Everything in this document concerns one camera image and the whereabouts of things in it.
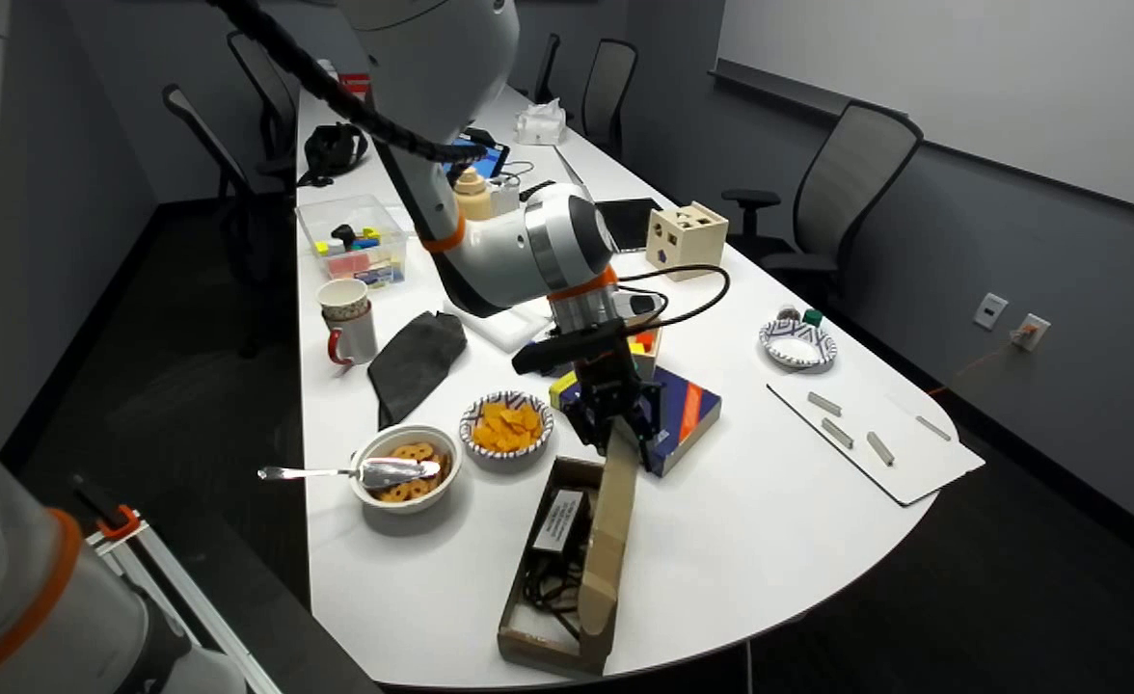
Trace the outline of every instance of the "bowl of food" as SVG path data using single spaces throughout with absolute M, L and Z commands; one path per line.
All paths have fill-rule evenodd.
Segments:
M 458 438 L 478 461 L 531 461 L 550 438 L 550 414 L 528 392 L 490 392 L 465 407 Z
M 393 479 L 388 484 L 370 484 L 375 475 L 366 465 L 393 465 L 393 461 L 434 461 L 434 475 L 413 475 L 413 479 Z M 427 425 L 396 425 L 386 427 L 361 454 L 356 454 L 356 475 L 352 491 L 359 492 L 361 504 L 383 510 L 383 514 L 425 514 L 434 502 L 447 496 L 455 482 L 455 442 L 447 432 L 427 427 Z

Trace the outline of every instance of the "utensil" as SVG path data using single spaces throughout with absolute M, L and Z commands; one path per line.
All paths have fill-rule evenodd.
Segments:
M 297 482 L 297 479 L 333 479 L 333 475 L 342 475 L 342 479 L 361 475 L 366 491 L 388 491 L 388 484 L 401 484 L 401 482 L 434 479 L 441 461 L 359 457 L 356 465 L 341 465 L 341 470 L 333 470 L 333 465 L 317 465 L 317 470 L 306 470 L 306 465 L 260 465 L 263 482 Z

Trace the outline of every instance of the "wire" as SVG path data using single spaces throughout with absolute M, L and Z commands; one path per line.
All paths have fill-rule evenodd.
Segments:
M 710 314 L 712 306 L 720 306 L 724 294 L 728 294 L 728 275 L 724 275 L 724 265 L 665 265 L 665 271 L 653 271 L 653 275 L 630 275 L 630 278 L 618 278 L 618 283 L 645 283 L 645 278 L 665 278 L 665 275 L 720 275 L 720 288 L 716 288 L 710 302 L 702 302 L 697 308 L 692 308 L 692 314 L 679 314 L 679 316 L 667 316 L 667 321 L 631 323 L 626 335 L 657 332 L 657 326 L 670 326 L 670 323 L 688 323 L 688 321 Z
M 260 45 L 267 45 L 267 55 L 288 69 L 306 94 L 326 101 L 333 112 L 341 112 L 342 118 L 366 127 L 375 137 L 393 143 L 416 158 L 427 161 L 472 161 L 478 153 L 486 153 L 486 146 L 442 146 L 432 137 L 422 137 L 416 131 L 386 118 L 383 112 L 375 112 L 370 103 L 361 103 L 359 96 L 342 94 L 341 82 L 333 82 L 317 56 L 308 56 L 278 19 L 270 19 L 256 0 L 208 0 L 215 3 L 242 36 L 251 36 Z
M 522 188 L 522 202 L 536 197 L 548 184 L 554 184 L 554 180 L 536 180 L 536 184 Z

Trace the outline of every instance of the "gray wall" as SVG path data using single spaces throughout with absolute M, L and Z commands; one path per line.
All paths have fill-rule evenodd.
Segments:
M 716 86 L 716 28 L 720 3 L 630 3 L 645 49 L 626 112 L 631 167 L 712 206 L 724 184 L 792 197 L 830 122 Z M 765 225 L 792 234 L 788 208 Z M 868 215 L 852 271 L 868 332 L 1134 514 L 1131 208 L 929 146 Z M 1009 297 L 995 332 L 968 321 L 985 288 Z M 1001 338 L 1028 308 L 1052 321 L 1034 357 Z
M 312 55 L 341 69 L 366 69 L 366 55 L 337 6 L 270 3 L 267 10 Z M 76 0 L 73 28 L 158 202 L 215 197 L 215 167 L 161 108 L 158 94 L 170 82 L 194 96 L 242 170 L 263 161 L 260 96 L 229 55 L 231 22 L 215 6 Z
M 60 0 L 15 0 L 0 118 L 0 442 L 149 206 Z

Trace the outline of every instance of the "cardboard box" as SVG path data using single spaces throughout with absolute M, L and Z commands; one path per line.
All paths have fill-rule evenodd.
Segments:
M 550 672 L 605 672 L 635 470 L 641 451 L 626 425 L 613 425 L 605 465 L 554 457 L 499 619 L 504 658 Z

